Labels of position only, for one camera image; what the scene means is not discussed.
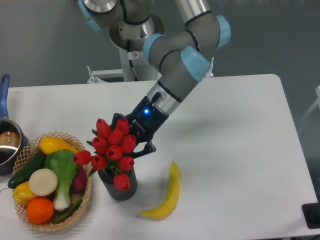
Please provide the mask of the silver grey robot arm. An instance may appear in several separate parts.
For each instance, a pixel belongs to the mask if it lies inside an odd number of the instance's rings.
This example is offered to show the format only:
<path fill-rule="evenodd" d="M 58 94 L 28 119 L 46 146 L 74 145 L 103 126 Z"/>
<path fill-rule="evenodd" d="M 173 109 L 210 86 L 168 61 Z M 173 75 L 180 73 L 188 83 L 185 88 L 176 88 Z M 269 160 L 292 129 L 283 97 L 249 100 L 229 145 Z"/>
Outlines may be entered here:
<path fill-rule="evenodd" d="M 225 45 L 231 27 L 225 17 L 214 15 L 206 0 L 178 0 L 185 30 L 167 37 L 156 25 L 148 0 L 80 0 L 78 5 L 95 30 L 109 28 L 113 43 L 126 53 L 142 52 L 160 73 L 159 80 L 134 110 L 126 115 L 130 133 L 144 149 L 138 158 L 155 152 L 155 132 L 190 92 L 211 72 L 204 52 Z"/>

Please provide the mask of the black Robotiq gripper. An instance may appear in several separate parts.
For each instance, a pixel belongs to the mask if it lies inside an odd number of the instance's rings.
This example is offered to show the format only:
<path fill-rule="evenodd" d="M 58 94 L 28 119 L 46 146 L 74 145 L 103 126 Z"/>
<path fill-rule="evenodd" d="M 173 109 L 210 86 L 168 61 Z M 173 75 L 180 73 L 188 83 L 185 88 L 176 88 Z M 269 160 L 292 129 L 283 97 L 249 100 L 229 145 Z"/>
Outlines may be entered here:
<path fill-rule="evenodd" d="M 154 104 L 162 96 L 160 92 L 149 99 L 145 96 L 139 104 L 128 115 L 114 113 L 112 117 L 111 127 L 115 128 L 118 120 L 126 118 L 129 123 L 131 135 L 135 135 L 136 143 L 146 142 L 143 150 L 133 152 L 133 158 L 139 158 L 156 151 L 156 147 L 152 143 L 155 132 L 169 118 L 169 115 L 158 109 Z"/>

